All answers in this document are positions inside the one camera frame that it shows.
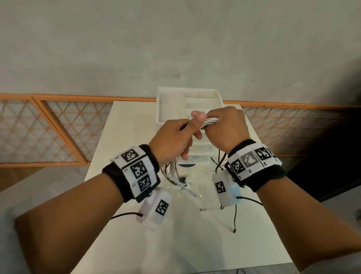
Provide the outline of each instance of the orange frame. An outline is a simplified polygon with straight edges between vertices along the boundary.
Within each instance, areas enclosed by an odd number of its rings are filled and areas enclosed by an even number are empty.
[[[82,166],[89,165],[72,138],[61,125],[60,121],[48,107],[45,101],[70,101],[70,102],[101,102],[112,103],[114,101],[129,102],[156,102],[156,98],[144,97],[115,97],[115,96],[88,96],[88,95],[52,95],[52,94],[10,94],[0,93],[0,100],[28,100],[39,111],[40,115],[47,121],[49,127],[54,130],[58,138],[72,151],[78,162],[58,163],[12,163],[0,164],[0,168],[6,167],[46,167],[46,166]],[[361,106],[325,106],[318,104],[299,103],[277,103],[277,102],[246,102],[224,100],[225,104],[239,104],[241,107],[272,107],[272,108],[305,108],[320,110],[344,110],[350,108],[361,108]],[[305,157],[306,155],[278,155],[278,157]]]

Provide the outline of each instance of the white table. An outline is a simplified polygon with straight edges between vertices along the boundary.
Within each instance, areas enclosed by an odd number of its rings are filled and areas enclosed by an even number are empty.
[[[131,147],[148,143],[155,134],[156,103],[114,102],[86,180],[99,174],[109,159]],[[247,121],[251,138],[259,141]],[[277,232],[262,206],[242,200],[238,204],[233,234],[235,207],[219,208],[211,181],[213,163],[180,168],[180,174],[197,179],[203,199],[188,192],[169,190],[173,196],[169,211],[157,231],[123,216],[111,220],[76,266],[80,273],[197,273],[291,262]],[[170,186],[164,179],[160,186]],[[249,188],[245,197],[259,200]],[[117,211],[137,212],[141,204],[132,200]]]

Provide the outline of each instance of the triangular lattice panel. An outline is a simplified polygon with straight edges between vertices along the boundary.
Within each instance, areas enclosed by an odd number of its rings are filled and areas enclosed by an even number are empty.
[[[112,103],[47,101],[50,109],[91,161],[98,145]]]
[[[26,100],[0,100],[0,163],[77,162]]]
[[[341,122],[344,110],[243,107],[260,140],[276,154],[305,155]]]

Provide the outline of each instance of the white drawer organizer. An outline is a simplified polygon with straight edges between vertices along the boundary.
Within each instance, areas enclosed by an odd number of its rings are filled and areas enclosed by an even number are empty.
[[[193,110],[207,113],[215,108],[223,107],[222,98],[215,89],[188,89],[182,87],[158,87],[157,91],[157,131],[167,120],[192,119]],[[179,159],[179,164],[196,164],[210,162],[210,157],[218,157],[218,149],[214,147],[202,130],[202,140],[193,136],[193,145],[188,160]]]

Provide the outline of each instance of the forearm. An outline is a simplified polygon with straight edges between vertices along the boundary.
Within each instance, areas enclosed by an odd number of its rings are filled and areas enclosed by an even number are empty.
[[[16,218],[31,271],[70,273],[122,204],[113,181],[99,174]]]
[[[282,243],[299,270],[361,250],[361,234],[287,177],[257,192]]]

